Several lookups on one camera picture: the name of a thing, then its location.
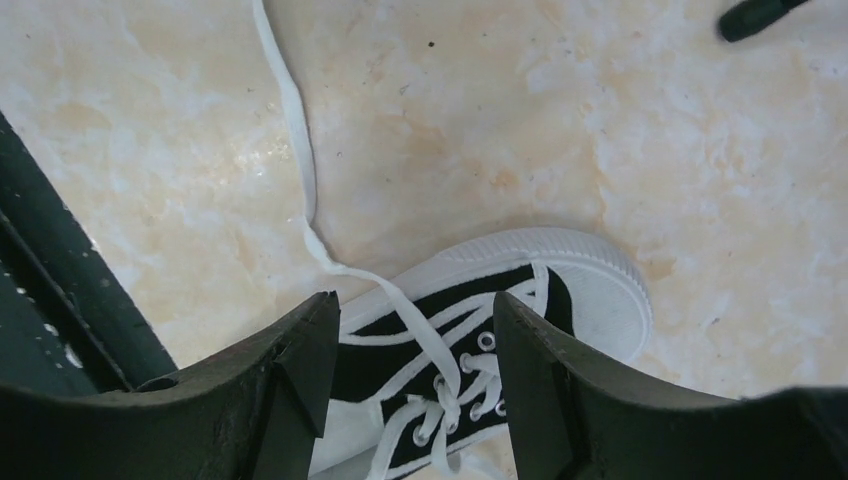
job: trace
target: shoe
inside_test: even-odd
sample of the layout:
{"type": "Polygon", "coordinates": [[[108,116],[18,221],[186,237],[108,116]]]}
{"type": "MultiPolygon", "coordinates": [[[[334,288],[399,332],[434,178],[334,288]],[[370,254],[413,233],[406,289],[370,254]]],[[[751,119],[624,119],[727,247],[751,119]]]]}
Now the shoe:
{"type": "Polygon", "coordinates": [[[462,372],[459,395],[446,400],[444,377],[383,289],[343,305],[325,436],[310,469],[323,474],[314,480],[363,478],[369,469],[369,479],[399,478],[507,430],[492,320],[498,291],[622,362],[642,352],[652,327],[635,266],[603,239],[574,230],[481,237],[391,283],[449,347],[462,372]]]}

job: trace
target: eyelet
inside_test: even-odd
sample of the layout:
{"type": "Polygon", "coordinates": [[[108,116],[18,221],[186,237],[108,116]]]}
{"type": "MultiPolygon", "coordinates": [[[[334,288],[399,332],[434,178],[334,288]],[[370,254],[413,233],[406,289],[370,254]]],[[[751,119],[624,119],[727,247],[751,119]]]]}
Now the eyelet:
{"type": "Polygon", "coordinates": [[[506,402],[503,399],[495,405],[495,413],[497,413],[499,417],[506,416],[506,402]]]}
{"type": "Polygon", "coordinates": [[[468,366],[468,360],[471,359],[471,354],[463,353],[459,356],[459,369],[462,370],[462,373],[472,373],[474,370],[468,366]]]}
{"type": "Polygon", "coordinates": [[[495,349],[495,334],[492,332],[483,332],[477,337],[477,346],[484,352],[491,352],[495,349]]]}
{"type": "Polygon", "coordinates": [[[483,414],[479,412],[480,407],[482,406],[482,403],[477,402],[474,404],[474,406],[471,407],[471,411],[468,412],[468,418],[470,418],[472,422],[480,420],[480,418],[483,416],[483,414]]]}
{"type": "Polygon", "coordinates": [[[426,447],[428,443],[430,443],[430,439],[421,435],[421,425],[415,427],[415,430],[412,431],[412,443],[419,447],[426,447]]]}

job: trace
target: beige marble tabletop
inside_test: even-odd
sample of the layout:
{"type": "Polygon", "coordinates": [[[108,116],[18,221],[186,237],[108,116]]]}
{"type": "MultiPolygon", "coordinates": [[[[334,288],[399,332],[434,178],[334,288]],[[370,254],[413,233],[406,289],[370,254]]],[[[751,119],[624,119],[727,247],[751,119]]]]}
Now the beige marble tabletop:
{"type": "MultiPolygon", "coordinates": [[[[729,6],[270,0],[334,255],[392,276],[505,228],[594,232],[650,287],[638,368],[848,383],[848,4],[733,47],[729,6]]],[[[371,287],[301,243],[249,1],[10,0],[0,42],[0,109],[180,366],[371,287]]],[[[506,439],[483,451],[511,470],[506,439]]]]}

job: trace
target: white shoelace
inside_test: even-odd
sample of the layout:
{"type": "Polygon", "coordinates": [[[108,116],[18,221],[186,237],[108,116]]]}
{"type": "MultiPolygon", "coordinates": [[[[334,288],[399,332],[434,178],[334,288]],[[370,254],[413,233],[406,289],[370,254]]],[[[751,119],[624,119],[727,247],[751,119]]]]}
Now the white shoelace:
{"type": "MultiPolygon", "coordinates": [[[[263,0],[253,0],[253,19],[256,23],[265,58],[280,88],[281,106],[289,130],[289,142],[300,169],[304,193],[303,240],[309,253],[329,274],[349,275],[377,283],[386,292],[409,333],[412,334],[412,337],[421,346],[422,351],[440,372],[440,376],[437,377],[438,381],[434,382],[438,402],[411,398],[410,402],[400,408],[386,423],[367,480],[384,480],[386,478],[391,456],[400,435],[410,422],[421,415],[424,415],[424,423],[418,429],[417,434],[422,439],[430,438],[434,433],[436,435],[431,452],[433,465],[445,474],[455,474],[461,468],[460,458],[469,456],[454,455],[449,459],[447,453],[448,432],[455,429],[460,421],[460,407],[463,405],[463,401],[468,403],[485,391],[484,401],[476,411],[484,414],[496,408],[501,393],[497,359],[493,354],[466,357],[464,367],[480,373],[472,385],[460,394],[460,366],[454,360],[450,348],[438,331],[406,298],[403,291],[377,274],[348,267],[330,257],[326,246],[312,228],[317,205],[316,174],[303,100],[274,38],[263,0]]],[[[468,463],[470,467],[489,475],[493,480],[505,480],[506,478],[481,458],[473,457],[473,460],[468,463]]]]}

